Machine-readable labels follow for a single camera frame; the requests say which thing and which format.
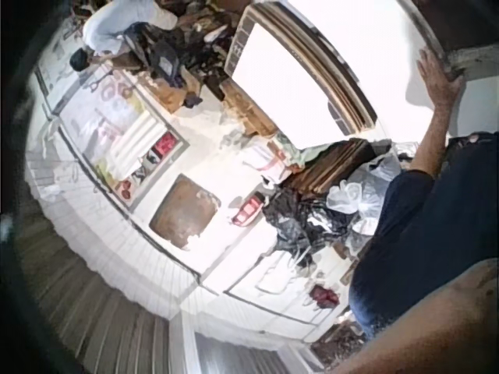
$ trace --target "brown board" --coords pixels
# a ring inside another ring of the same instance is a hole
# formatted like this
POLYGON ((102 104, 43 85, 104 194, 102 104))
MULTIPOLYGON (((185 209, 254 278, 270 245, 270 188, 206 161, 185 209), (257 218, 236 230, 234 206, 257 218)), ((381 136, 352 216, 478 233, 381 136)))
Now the brown board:
POLYGON ((161 202, 149 227, 177 248, 198 236, 217 213, 220 200, 185 175, 179 175, 161 202))

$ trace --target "hand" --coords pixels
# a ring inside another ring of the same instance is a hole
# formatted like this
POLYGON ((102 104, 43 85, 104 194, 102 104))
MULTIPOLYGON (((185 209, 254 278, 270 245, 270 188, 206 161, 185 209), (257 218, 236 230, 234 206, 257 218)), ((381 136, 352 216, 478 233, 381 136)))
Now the hand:
POLYGON ((421 55, 421 59, 417 62, 419 74, 426 84, 428 95, 435 108, 452 109, 464 82, 463 76, 449 82, 442 63, 430 49, 424 48, 419 53, 421 55))

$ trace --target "pile of junk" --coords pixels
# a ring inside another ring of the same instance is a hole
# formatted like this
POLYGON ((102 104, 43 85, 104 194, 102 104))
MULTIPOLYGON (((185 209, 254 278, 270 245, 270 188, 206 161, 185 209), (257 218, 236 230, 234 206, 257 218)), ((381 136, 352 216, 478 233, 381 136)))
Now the pile of junk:
MULTIPOLYGON (((338 298, 333 290, 312 278, 317 273, 313 255, 328 247, 358 263, 377 229, 390 182, 415 152, 413 144, 373 145, 363 139, 305 150, 297 150, 281 133, 268 143, 252 140, 242 150, 243 162, 260 172, 263 188, 243 204, 232 223, 247 226, 263 214, 278 234, 274 248, 259 263, 287 252, 293 273, 312 281, 310 299, 319 308, 334 308, 338 298)), ((285 285, 276 285, 279 277, 272 278, 273 291, 268 293, 279 295, 277 288, 285 285)))
MULTIPOLYGON (((75 1, 74 22, 83 26, 105 4, 105 0, 75 1)), ((155 87, 153 82, 163 79, 173 89, 188 90, 183 102, 188 108, 202 101, 202 85, 223 100, 220 83, 228 78, 225 59, 240 13, 218 8, 207 0, 157 0, 157 4, 177 17, 190 15, 192 22, 172 30, 149 23, 133 24, 123 34, 133 53, 119 56, 113 64, 119 63, 133 75, 146 73, 147 81, 155 87)))

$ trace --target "white shirt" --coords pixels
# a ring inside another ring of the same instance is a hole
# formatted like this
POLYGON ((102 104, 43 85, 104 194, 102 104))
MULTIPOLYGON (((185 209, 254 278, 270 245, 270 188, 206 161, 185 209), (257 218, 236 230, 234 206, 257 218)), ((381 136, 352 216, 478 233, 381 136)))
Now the white shirt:
POLYGON ((104 51, 117 55, 124 43, 118 36, 137 22, 171 30, 177 24, 177 17, 161 9, 154 0, 114 0, 85 22, 83 42, 99 55, 104 51))

